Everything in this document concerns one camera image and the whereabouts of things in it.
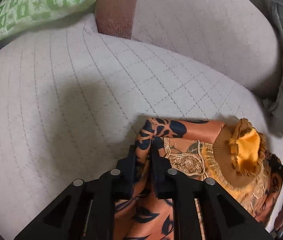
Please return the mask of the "orange black floral blouse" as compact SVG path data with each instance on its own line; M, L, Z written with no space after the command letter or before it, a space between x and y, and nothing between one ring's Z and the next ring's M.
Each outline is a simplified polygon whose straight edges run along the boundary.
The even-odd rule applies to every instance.
M148 118L136 141L133 197L116 204L114 239L173 239L172 200L159 200L148 177L149 149L188 177L216 180L263 226L272 213L283 177L269 161L265 136L247 119L234 125L213 120Z

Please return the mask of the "pink quilted mattress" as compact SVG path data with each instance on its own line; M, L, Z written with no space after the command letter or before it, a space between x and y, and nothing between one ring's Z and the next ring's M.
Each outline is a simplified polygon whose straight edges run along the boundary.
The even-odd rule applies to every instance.
M247 118L283 163L262 103L189 57L99 34L93 14L0 50L0 235L13 239L73 180L116 165L148 116Z

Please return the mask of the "pink bolster cushion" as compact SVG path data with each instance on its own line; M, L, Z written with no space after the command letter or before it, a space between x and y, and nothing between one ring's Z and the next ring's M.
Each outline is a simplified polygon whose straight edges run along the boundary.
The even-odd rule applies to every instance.
M210 66L262 98L281 80L275 31L249 0L97 0L98 31Z

